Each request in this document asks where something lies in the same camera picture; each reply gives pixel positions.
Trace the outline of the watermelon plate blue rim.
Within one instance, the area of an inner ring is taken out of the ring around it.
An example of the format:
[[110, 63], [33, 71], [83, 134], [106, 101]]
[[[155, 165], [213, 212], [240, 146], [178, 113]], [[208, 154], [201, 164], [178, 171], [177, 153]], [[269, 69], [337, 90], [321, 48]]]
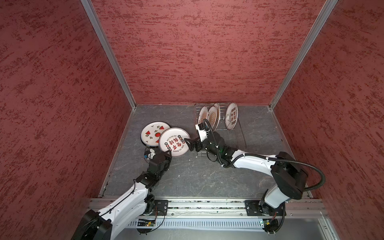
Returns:
[[158, 147], [160, 136], [170, 128], [165, 122], [153, 122], [145, 126], [141, 132], [141, 141], [147, 147]]

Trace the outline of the white plate red black characters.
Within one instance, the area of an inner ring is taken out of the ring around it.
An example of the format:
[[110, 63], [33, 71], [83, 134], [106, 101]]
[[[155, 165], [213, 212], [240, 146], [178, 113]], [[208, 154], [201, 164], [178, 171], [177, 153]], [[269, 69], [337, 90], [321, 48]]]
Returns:
[[170, 128], [165, 130], [159, 138], [159, 148], [163, 152], [171, 152], [173, 158], [180, 157], [189, 151], [185, 139], [190, 135], [181, 128]]

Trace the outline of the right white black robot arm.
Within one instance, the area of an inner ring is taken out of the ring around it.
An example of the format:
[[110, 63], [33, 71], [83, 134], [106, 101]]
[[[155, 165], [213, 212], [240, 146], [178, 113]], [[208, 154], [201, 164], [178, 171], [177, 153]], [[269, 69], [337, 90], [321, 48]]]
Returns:
[[190, 151], [206, 150], [214, 155], [223, 168], [248, 169], [272, 177], [275, 185], [266, 190], [259, 201], [257, 213], [260, 215], [274, 215], [286, 201], [300, 200], [303, 196], [308, 173], [288, 153], [271, 156], [246, 153], [225, 145], [217, 133], [203, 140], [185, 139], [185, 143]]

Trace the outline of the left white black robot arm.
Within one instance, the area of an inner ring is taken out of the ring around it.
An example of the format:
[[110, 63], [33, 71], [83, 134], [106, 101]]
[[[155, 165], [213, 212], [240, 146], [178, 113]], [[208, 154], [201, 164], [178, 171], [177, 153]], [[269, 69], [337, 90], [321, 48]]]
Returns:
[[126, 226], [155, 207], [155, 189], [172, 161], [172, 151], [155, 154], [148, 169], [134, 180], [132, 187], [107, 207], [89, 210], [82, 217], [72, 240], [113, 240]]

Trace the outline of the dark rim striped plate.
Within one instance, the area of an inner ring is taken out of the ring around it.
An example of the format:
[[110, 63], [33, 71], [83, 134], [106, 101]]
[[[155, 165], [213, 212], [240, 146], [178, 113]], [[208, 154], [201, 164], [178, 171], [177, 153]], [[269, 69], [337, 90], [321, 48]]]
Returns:
[[159, 132], [154, 133], [147, 131], [141, 134], [141, 141], [147, 147], [158, 147], [160, 136], [161, 134]]

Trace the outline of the patterned white plate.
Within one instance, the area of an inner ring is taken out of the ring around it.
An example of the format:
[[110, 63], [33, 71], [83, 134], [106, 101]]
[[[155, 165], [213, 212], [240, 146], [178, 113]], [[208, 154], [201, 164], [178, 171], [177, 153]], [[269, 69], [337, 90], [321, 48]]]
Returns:
[[225, 113], [225, 125], [228, 131], [231, 131], [235, 128], [238, 121], [238, 106], [236, 103], [232, 102], [228, 105]]

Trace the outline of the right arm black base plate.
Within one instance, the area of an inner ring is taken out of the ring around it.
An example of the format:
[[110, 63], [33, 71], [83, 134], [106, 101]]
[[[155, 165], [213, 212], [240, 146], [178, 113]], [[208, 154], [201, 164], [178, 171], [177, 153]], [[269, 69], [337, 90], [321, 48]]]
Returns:
[[245, 200], [247, 216], [282, 217], [286, 215], [284, 205], [285, 202], [280, 204], [278, 208], [273, 208], [259, 200]]

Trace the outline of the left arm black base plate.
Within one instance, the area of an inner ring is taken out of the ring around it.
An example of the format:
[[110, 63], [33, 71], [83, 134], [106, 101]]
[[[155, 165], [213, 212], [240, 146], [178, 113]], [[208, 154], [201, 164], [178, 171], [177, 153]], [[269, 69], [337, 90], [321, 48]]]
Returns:
[[168, 212], [168, 200], [153, 200], [147, 203], [146, 215], [166, 216]]

